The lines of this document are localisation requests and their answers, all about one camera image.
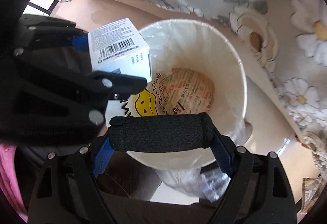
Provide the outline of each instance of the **pink clothing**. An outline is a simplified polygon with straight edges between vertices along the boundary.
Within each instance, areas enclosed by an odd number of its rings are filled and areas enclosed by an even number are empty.
[[[14,157],[16,146],[0,144],[0,188],[10,205],[27,223],[27,211],[18,187]]]

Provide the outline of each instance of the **silver bolt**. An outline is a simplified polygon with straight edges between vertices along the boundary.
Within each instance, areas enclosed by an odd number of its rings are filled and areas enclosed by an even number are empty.
[[[269,153],[269,156],[272,158],[272,159],[277,159],[277,154],[275,152],[270,152]]]
[[[243,146],[239,146],[239,147],[237,147],[237,151],[240,152],[240,153],[245,153],[246,152],[246,148],[243,147]]]
[[[102,83],[107,87],[111,88],[112,87],[112,82],[109,79],[103,79]]]
[[[80,148],[80,153],[81,154],[85,154],[86,152],[88,152],[89,151],[89,149],[87,148],[87,147],[81,147]]]
[[[98,110],[92,110],[89,112],[89,119],[95,125],[102,125],[104,118],[101,112]]]
[[[53,159],[54,157],[55,157],[55,152],[50,152],[49,154],[48,154],[48,159]]]
[[[16,49],[16,50],[14,50],[14,55],[15,55],[15,56],[19,56],[19,55],[21,55],[23,52],[24,52],[24,49],[23,49],[23,48],[18,48],[18,49]]]

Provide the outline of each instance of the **yellow smiley face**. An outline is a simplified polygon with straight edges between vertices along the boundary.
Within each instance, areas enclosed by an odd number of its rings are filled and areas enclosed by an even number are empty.
[[[158,115],[156,109],[156,96],[147,89],[140,92],[139,97],[135,101],[135,109],[140,116]]]

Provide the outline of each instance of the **beige floor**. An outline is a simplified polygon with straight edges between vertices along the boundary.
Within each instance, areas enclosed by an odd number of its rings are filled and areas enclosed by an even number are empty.
[[[130,18],[137,29],[161,19],[191,18],[206,21],[197,16],[159,9],[138,0],[73,0],[61,3],[52,16],[74,21],[86,31],[126,17]],[[252,124],[253,133],[245,146],[257,154],[267,155],[269,151],[278,153],[291,183],[295,201],[298,201],[301,198],[302,178],[318,175],[311,152],[295,140],[293,129],[279,109],[249,79],[246,119]]]

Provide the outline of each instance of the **black foam pad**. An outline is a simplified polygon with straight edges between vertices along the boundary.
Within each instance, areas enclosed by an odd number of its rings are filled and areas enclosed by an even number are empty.
[[[207,113],[113,117],[107,131],[116,151],[178,152],[207,148],[214,138],[214,125]]]

